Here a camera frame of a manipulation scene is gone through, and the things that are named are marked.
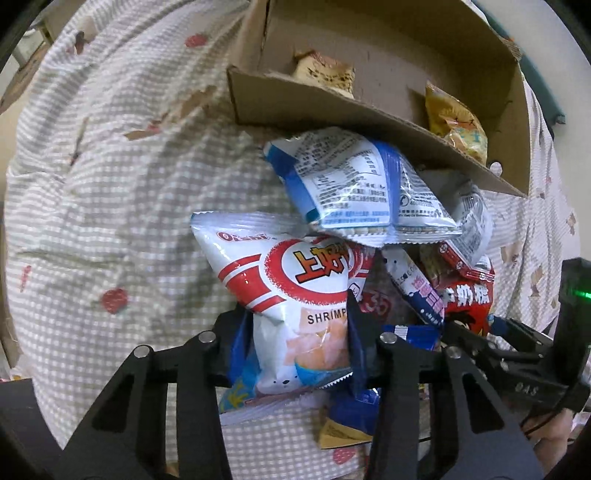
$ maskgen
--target cable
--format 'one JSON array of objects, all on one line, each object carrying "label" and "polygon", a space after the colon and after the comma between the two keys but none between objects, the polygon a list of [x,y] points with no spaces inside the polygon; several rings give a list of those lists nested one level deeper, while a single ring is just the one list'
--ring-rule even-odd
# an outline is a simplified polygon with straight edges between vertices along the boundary
[{"label": "cable", "polygon": [[[541,423],[537,424],[535,427],[533,427],[532,429],[527,430],[526,432],[524,432],[524,435],[526,437],[529,437],[532,433],[537,432],[538,430],[540,430],[542,427],[548,425],[552,420],[554,420],[556,418],[556,415],[558,415],[558,412],[555,411],[552,415],[550,415],[547,419],[545,419],[544,421],[542,421]],[[523,425],[525,424],[525,422],[529,420],[528,418],[526,418],[523,422],[521,427],[523,428]]]}]

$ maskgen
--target hand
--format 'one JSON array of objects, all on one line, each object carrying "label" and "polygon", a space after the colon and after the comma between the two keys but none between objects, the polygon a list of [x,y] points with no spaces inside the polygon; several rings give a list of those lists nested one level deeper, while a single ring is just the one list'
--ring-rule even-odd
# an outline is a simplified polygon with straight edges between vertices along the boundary
[{"label": "hand", "polygon": [[[529,419],[521,429],[524,432],[534,429],[547,421],[552,415],[554,414],[548,413],[547,415]],[[568,408],[564,408],[546,425],[543,425],[529,435],[530,439],[538,441],[534,447],[534,452],[546,474],[554,468],[566,453],[569,444],[569,435],[573,428],[573,417],[574,413]]]}]

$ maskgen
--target white snack bag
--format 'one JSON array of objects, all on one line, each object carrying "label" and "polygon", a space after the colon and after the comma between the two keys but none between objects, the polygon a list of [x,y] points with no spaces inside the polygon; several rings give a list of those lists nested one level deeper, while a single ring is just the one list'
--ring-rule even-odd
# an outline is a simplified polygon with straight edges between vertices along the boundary
[{"label": "white snack bag", "polygon": [[254,313],[256,355],[222,398],[222,412],[350,371],[347,294],[361,298],[373,248],[306,237],[299,219],[259,212],[194,213],[191,228],[219,280]]}]

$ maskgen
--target snack wrapper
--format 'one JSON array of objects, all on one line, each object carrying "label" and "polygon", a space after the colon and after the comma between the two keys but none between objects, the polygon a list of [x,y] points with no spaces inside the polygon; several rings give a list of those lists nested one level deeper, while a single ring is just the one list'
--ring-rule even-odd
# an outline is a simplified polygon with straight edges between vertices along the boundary
[{"label": "snack wrapper", "polygon": [[269,142],[264,154],[315,230],[383,246],[398,219],[398,150],[330,127]]},{"label": "snack wrapper", "polygon": [[379,251],[375,253],[374,264],[363,287],[359,308],[364,313],[373,314],[384,325],[416,323],[417,315],[392,283]]},{"label": "snack wrapper", "polygon": [[293,78],[311,85],[329,88],[347,98],[353,98],[355,69],[346,63],[321,55],[315,50],[297,55]]},{"label": "snack wrapper", "polygon": [[372,248],[304,239],[289,233],[299,220],[266,213],[194,213],[191,228],[219,280],[254,313],[256,355],[222,411],[349,371],[347,291],[361,298]]},{"label": "snack wrapper", "polygon": [[421,172],[421,178],[462,230],[460,236],[440,245],[441,256],[463,277],[493,281],[484,258],[492,238],[493,220],[482,192],[466,176],[453,170],[426,170]]},{"label": "snack wrapper", "polygon": [[462,230],[439,199],[410,162],[401,157],[398,222],[388,243],[432,244],[461,234]]},{"label": "snack wrapper", "polygon": [[489,318],[493,300],[492,283],[480,283],[465,278],[439,291],[446,309],[446,321],[461,323],[477,335],[491,331]]},{"label": "snack wrapper", "polygon": [[432,133],[486,166],[488,139],[476,115],[466,105],[427,82],[425,107]]},{"label": "snack wrapper", "polygon": [[397,245],[384,248],[382,256],[392,282],[420,319],[428,325],[441,326],[443,302],[415,262]]},{"label": "snack wrapper", "polygon": [[[408,343],[425,350],[437,347],[438,328],[428,325],[396,325],[384,327]],[[354,395],[348,382],[330,392],[329,412],[320,431],[321,449],[358,445],[372,441],[378,418],[380,389],[363,390]]]},{"label": "snack wrapper", "polygon": [[384,142],[330,127],[270,142],[264,154],[317,231],[378,248],[461,234],[408,160]]}]

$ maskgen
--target white and gray plaid fabric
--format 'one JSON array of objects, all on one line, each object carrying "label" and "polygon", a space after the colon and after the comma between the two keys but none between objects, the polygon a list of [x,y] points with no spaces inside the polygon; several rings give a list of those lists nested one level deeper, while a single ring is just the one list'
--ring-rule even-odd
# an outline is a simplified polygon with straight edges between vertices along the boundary
[{"label": "white and gray plaid fabric", "polygon": [[[272,132],[233,121],[225,67],[247,7],[89,0],[30,87],[7,174],[7,289],[41,411],[62,446],[136,345],[180,345],[233,306],[193,238],[191,213],[291,211],[261,155]],[[499,225],[499,311],[544,326],[574,216],[529,89],[528,101],[532,194],[488,200]],[[317,448],[319,422],[317,410],[294,403],[225,427],[234,477],[329,479],[357,469],[356,449]]]}]

